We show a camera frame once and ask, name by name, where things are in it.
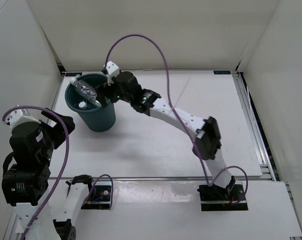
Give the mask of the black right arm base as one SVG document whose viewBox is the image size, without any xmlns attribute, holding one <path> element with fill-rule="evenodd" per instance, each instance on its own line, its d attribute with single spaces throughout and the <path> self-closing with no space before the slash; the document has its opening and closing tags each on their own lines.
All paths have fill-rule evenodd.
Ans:
<svg viewBox="0 0 302 240">
<path fill-rule="evenodd" d="M 202 212 L 248 211 L 242 184 L 235 184 L 229 194 L 215 191 L 214 187 L 199 185 Z"/>
</svg>

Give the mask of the clear bottle blue label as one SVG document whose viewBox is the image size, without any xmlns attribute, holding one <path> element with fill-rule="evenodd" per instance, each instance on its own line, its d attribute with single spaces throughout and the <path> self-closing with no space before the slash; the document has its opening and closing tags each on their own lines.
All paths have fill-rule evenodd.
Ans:
<svg viewBox="0 0 302 240">
<path fill-rule="evenodd" d="M 79 110 L 83 110 L 83 111 L 88 111 L 88 110 L 90 111 L 96 109 L 95 105 L 93 105 L 92 103 L 86 100 L 80 101 L 77 106 Z"/>
</svg>

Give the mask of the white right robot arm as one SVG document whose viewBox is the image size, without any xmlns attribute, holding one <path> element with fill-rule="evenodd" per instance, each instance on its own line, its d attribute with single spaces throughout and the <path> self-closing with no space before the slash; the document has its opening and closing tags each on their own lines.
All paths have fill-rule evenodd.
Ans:
<svg viewBox="0 0 302 240">
<path fill-rule="evenodd" d="M 228 199 L 234 192 L 235 178 L 227 169 L 221 151 L 221 133 L 215 118 L 194 116 L 170 106 L 169 101 L 158 93 L 142 88 L 137 78 L 129 71 L 121 71 L 112 61 L 106 63 L 102 73 L 107 82 L 96 87 L 97 100 L 103 107 L 106 101 L 124 101 L 138 113 L 162 120 L 183 131 L 191 138 L 193 153 L 206 164 L 213 181 L 209 193 L 221 200 Z"/>
</svg>

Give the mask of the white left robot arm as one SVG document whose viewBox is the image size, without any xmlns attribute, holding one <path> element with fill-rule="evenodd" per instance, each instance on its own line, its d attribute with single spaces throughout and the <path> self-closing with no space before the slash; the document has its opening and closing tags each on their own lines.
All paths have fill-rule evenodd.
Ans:
<svg viewBox="0 0 302 240">
<path fill-rule="evenodd" d="M 14 107 L 2 117 L 11 128 L 9 144 L 12 152 L 2 166 L 2 191 L 23 229 L 21 239 L 73 240 L 76 239 L 75 220 L 85 200 L 94 198 L 96 188 L 89 175 L 78 175 L 68 181 L 68 192 L 56 216 L 51 214 L 49 199 L 60 177 L 49 186 L 50 162 L 53 151 L 66 144 L 66 167 L 69 154 L 69 135 L 75 129 L 73 119 L 47 108 L 41 114 L 55 122 L 50 126 L 31 117 L 24 108 Z"/>
</svg>

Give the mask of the crushed clear plastic bottle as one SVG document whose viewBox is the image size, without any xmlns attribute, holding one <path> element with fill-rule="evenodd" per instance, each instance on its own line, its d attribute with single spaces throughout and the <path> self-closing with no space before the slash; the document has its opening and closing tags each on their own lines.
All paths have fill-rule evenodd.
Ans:
<svg viewBox="0 0 302 240">
<path fill-rule="evenodd" d="M 97 92 L 91 85 L 82 80 L 78 80 L 77 78 L 72 78 L 69 83 L 85 100 L 89 101 L 97 108 L 102 107 L 101 103 L 97 100 Z"/>
</svg>

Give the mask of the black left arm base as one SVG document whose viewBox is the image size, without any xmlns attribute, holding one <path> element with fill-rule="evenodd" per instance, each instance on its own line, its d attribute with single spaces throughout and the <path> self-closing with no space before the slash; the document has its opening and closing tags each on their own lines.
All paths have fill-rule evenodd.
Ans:
<svg viewBox="0 0 302 240">
<path fill-rule="evenodd" d="M 87 202 L 81 207 L 82 210 L 110 210 L 111 204 L 111 181 L 98 182 Z"/>
</svg>

